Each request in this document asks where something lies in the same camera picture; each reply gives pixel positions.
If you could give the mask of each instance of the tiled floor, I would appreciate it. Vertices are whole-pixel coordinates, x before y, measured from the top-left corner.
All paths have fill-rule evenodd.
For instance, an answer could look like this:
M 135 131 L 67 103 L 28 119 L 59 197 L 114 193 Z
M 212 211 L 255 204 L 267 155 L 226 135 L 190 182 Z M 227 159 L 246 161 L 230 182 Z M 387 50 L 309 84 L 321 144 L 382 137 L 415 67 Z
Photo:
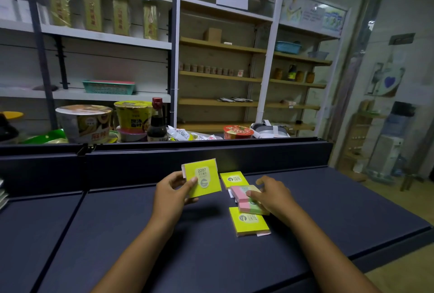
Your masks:
M 387 186 L 366 181 L 369 189 L 386 197 L 434 225 L 434 183 L 415 181 L 409 191 L 399 184 Z M 383 293 L 434 292 L 434 244 L 367 273 Z

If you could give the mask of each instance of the forearm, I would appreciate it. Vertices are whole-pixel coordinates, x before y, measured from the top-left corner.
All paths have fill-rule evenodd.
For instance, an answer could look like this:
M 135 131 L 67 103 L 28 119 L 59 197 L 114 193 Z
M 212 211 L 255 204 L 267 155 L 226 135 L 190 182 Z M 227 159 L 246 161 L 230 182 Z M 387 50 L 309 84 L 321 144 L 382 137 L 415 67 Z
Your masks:
M 173 228 L 150 219 L 91 293 L 141 292 Z
M 323 293 L 379 292 L 298 204 L 289 205 L 282 220 L 296 236 Z

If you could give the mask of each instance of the dark blue tabletop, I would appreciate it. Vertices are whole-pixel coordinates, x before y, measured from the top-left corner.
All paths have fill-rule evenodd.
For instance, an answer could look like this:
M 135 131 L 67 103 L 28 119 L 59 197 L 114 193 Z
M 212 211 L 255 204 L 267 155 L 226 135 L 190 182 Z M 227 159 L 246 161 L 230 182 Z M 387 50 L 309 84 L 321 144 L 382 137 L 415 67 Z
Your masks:
M 270 174 L 349 257 L 431 226 L 330 168 Z M 247 176 L 250 183 L 259 176 Z M 140 233 L 154 187 L 88 194 L 39 292 L 88 292 Z M 309 276 L 290 230 L 273 216 L 271 235 L 236 237 L 226 191 L 185 208 L 145 291 L 250 293 Z
M 0 291 L 29 293 L 80 195 L 10 202 L 0 211 Z

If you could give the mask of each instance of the pink and green sticky note pad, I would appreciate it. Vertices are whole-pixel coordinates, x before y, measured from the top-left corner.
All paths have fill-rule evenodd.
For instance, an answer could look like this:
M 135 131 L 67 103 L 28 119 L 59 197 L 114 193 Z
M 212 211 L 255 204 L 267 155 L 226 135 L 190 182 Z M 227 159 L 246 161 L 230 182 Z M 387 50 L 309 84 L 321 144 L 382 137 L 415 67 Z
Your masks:
M 238 209 L 240 212 L 269 215 L 269 212 L 259 202 L 255 202 L 252 198 L 246 195 L 246 192 L 249 190 L 260 192 L 259 189 L 253 185 L 231 186 L 232 194 L 238 203 Z

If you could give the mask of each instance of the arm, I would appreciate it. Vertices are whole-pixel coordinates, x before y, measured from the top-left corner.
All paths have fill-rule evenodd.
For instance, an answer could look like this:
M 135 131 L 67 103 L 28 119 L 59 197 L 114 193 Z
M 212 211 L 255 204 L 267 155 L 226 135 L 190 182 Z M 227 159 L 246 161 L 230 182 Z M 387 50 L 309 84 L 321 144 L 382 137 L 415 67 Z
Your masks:
M 280 181 L 263 176 L 263 192 L 246 194 L 290 227 L 324 293 L 378 293 L 380 290 L 339 250 L 311 217 L 295 202 Z
M 145 229 L 121 254 L 119 259 L 91 293 L 141 292 L 164 245 L 173 233 L 185 204 L 198 198 L 186 198 L 198 179 L 185 182 L 182 171 L 173 172 L 157 183 L 152 215 Z

